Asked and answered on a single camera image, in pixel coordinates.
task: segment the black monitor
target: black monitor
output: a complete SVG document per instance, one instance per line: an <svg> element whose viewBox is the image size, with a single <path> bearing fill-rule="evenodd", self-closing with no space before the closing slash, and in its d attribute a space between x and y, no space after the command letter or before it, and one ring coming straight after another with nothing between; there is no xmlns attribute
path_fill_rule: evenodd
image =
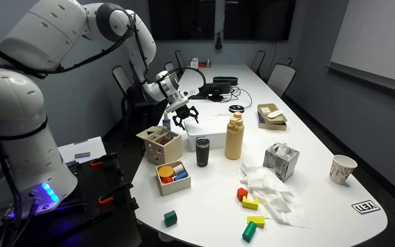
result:
<svg viewBox="0 0 395 247"><path fill-rule="evenodd" d="M230 83L207 83L200 92L203 95L207 95L207 99L213 102L221 102L224 97L222 94L229 94Z"/></svg>

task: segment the green block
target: green block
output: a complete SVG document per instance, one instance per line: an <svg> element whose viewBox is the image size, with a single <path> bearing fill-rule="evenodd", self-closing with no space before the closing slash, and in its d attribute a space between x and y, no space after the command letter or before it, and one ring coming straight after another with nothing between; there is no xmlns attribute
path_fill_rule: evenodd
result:
<svg viewBox="0 0 395 247"><path fill-rule="evenodd" d="M174 210L164 214L164 222L166 223L167 227L176 224L177 221L178 217L176 216L176 212Z"/></svg>
<svg viewBox="0 0 395 247"><path fill-rule="evenodd" d="M256 228L257 228L257 225L254 222L250 221L248 223L248 226L246 227L246 229L245 229L245 231L243 232L243 235L242 235L243 239L246 242L249 243L251 241L252 236L254 236Z"/></svg>

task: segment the white table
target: white table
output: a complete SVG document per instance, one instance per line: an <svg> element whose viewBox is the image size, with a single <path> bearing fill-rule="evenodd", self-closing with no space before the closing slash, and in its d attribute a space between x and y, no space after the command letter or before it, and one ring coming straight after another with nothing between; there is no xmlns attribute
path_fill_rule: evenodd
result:
<svg viewBox="0 0 395 247"><path fill-rule="evenodd" d="M353 175L348 178L346 186L329 180L333 154L254 72L245 65L216 64L201 71L210 83L216 75L239 78L238 86L253 98L251 108L243 114L245 132L242 157L231 161L224 157L224 149L211 150L208 166L198 167L195 153L185 148L186 132L172 126L173 131L182 134L184 153L181 160L191 176L191 188L163 197L155 180L154 165L143 158L132 182L134 188L131 189L132 196L140 205L135 211L138 220L179 241L205 247L348 247L366 241L385 229L387 217L382 208L359 214L351 207L365 200L372 200L377 206L380 206L379 203ZM180 90L197 90L201 84L199 74L187 70L180 80ZM286 131L258 128L257 105L266 103L275 103L284 111L288 119ZM207 118L230 115L228 106L231 104L246 106L249 97L242 92L239 100L233 103L191 100L188 106L194 105L199 117ZM241 184L236 170L242 161L251 158L256 160L257 166L261 166L265 149L275 142L287 142L300 151L295 172L285 184L301 200L312 228L280 225L274 220L266 220L265 228L257 228L248 244L242 239L247 225L246 217L259 214L242 208L237 200L236 192ZM163 214L171 210L176 211L178 222L167 228Z"/></svg>

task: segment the white computer mouse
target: white computer mouse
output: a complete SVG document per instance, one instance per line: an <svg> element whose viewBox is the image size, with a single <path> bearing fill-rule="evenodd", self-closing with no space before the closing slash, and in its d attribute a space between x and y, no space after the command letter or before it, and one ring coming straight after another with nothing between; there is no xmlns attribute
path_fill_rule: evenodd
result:
<svg viewBox="0 0 395 247"><path fill-rule="evenodd" d="M271 112L270 114L268 114L268 118L276 118L278 117L280 114L282 114L283 111L282 110L276 110Z"/></svg>

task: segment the paper cup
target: paper cup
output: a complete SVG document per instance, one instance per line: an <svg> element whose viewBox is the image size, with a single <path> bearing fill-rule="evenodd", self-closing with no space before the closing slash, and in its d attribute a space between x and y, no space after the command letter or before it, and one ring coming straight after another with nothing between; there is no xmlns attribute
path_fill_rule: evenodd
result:
<svg viewBox="0 0 395 247"><path fill-rule="evenodd" d="M335 155L330 169L330 180L337 184L343 184L357 166L358 164L352 158Z"/></svg>

